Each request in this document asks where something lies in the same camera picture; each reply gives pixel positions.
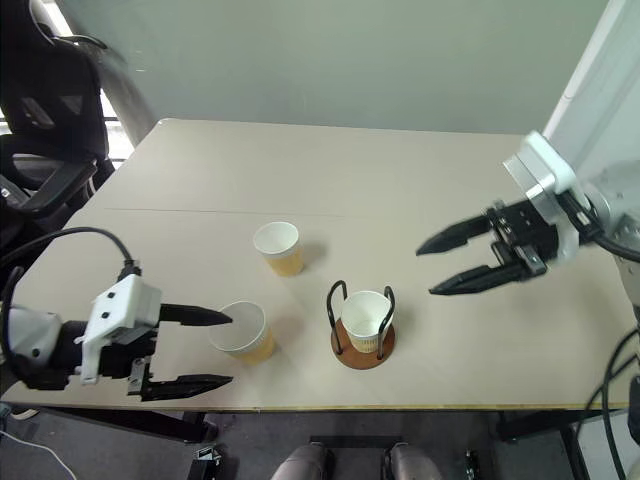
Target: wooden coaster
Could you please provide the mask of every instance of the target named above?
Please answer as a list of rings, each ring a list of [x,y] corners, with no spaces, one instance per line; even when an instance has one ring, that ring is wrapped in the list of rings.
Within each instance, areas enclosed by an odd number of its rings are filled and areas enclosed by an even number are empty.
[[[349,336],[347,335],[347,331],[344,329],[344,325],[342,325],[342,320],[340,319],[336,322],[336,332],[340,339],[340,345],[342,346],[342,354],[338,355],[336,353],[337,346],[332,333],[331,349],[333,350],[333,354],[341,363],[349,368],[355,368],[356,370],[368,370],[369,368],[377,367],[383,363],[393,352],[393,347],[396,343],[396,331],[393,329],[393,325],[391,325],[389,330],[387,330],[387,336],[384,338],[384,342],[382,344],[383,357],[381,360],[378,360],[377,351],[362,353],[353,348],[353,345],[351,345],[351,341],[349,340]]]

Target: beige table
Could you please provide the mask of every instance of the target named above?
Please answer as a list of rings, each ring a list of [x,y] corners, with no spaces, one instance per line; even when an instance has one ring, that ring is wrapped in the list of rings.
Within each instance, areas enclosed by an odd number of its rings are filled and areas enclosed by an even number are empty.
[[[374,131],[168,120],[69,226],[119,235],[163,300],[219,308],[262,304],[278,349],[245,367],[215,351],[206,331],[163,325],[154,379],[234,376],[197,397],[141,403],[124,381],[63,392],[12,387],[34,405],[176,410],[577,408],[601,381],[633,326],[613,259],[592,248],[545,277],[483,295],[436,297],[429,286],[493,262],[489,241],[416,258],[441,227],[518,190],[500,163],[519,139],[502,135]],[[271,220],[295,223],[307,267],[276,277],[251,237]],[[18,303],[85,319],[120,268],[95,235],[55,241],[21,282]],[[397,346],[369,371],[344,367],[329,346],[331,284],[396,293]],[[627,401],[628,382],[611,400]]]

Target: white cable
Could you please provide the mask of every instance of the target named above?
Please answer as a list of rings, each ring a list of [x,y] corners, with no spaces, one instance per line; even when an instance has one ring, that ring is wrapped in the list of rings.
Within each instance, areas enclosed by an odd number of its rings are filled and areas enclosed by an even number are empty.
[[[21,443],[22,445],[27,445],[29,447],[36,447],[36,448],[41,448],[42,450],[46,450],[51,455],[53,455],[53,457],[58,461],[58,463],[60,463],[60,465],[62,465],[62,468],[64,468],[67,472],[69,472],[69,476],[73,480],[78,480],[78,477],[76,477],[76,474],[73,473],[73,471],[69,467],[67,467],[62,460],[60,460],[60,457],[58,456],[58,454],[56,454],[56,452],[51,450],[49,447],[45,447],[44,445],[38,445],[37,443],[25,442],[24,440],[20,440],[19,438],[16,438],[13,435],[8,434],[7,432],[3,432],[2,430],[0,430],[0,434],[4,435],[5,437],[9,437],[14,442]]]

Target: paper cup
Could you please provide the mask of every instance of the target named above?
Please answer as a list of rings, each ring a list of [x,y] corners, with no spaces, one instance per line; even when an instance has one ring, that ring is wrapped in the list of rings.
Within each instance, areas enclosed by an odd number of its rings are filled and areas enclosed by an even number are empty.
[[[391,301],[378,292],[364,290],[349,295],[342,306],[341,317],[353,348],[362,353],[378,350],[378,329],[390,308]],[[392,321],[393,315],[382,334],[383,341]]]
[[[253,244],[278,275],[290,277],[302,270],[300,235],[294,225],[267,223],[253,236]]]
[[[214,347],[248,365],[256,365],[271,356],[275,342],[259,305],[236,302],[220,311],[233,322],[209,328],[209,340]]]

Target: gray wall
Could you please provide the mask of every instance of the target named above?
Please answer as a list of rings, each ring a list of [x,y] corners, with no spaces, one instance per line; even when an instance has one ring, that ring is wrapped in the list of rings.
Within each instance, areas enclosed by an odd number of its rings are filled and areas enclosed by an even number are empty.
[[[105,88],[137,140],[168,116],[540,129],[606,1],[59,3],[74,31],[111,47]]]

